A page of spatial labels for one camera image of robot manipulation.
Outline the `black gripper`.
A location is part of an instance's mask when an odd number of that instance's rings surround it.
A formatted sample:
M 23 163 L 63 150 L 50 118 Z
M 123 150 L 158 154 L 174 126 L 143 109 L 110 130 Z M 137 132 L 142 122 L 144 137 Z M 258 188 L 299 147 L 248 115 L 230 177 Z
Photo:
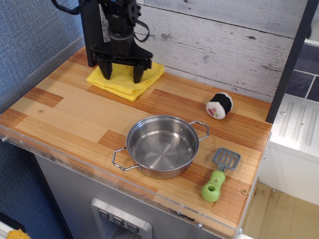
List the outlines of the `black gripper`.
M 153 54 L 135 43 L 134 34 L 128 36 L 109 35 L 108 42 L 93 44 L 90 48 L 102 75 L 107 80 L 112 74 L 112 63 L 134 66 L 134 83 L 140 83 L 144 70 L 152 67 Z

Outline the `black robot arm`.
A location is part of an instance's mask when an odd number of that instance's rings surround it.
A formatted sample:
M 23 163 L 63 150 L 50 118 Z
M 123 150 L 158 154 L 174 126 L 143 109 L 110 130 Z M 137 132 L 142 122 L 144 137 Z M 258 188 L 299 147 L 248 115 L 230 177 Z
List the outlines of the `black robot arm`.
M 146 30 L 148 26 L 139 21 L 141 7 L 135 0 L 100 0 L 103 14 L 108 21 L 109 42 L 91 46 L 93 57 L 106 79 L 112 74 L 112 64 L 132 66 L 134 83 L 139 83 L 145 70 L 152 67 L 153 54 L 136 44 L 138 39 L 134 27 L 139 24 Z

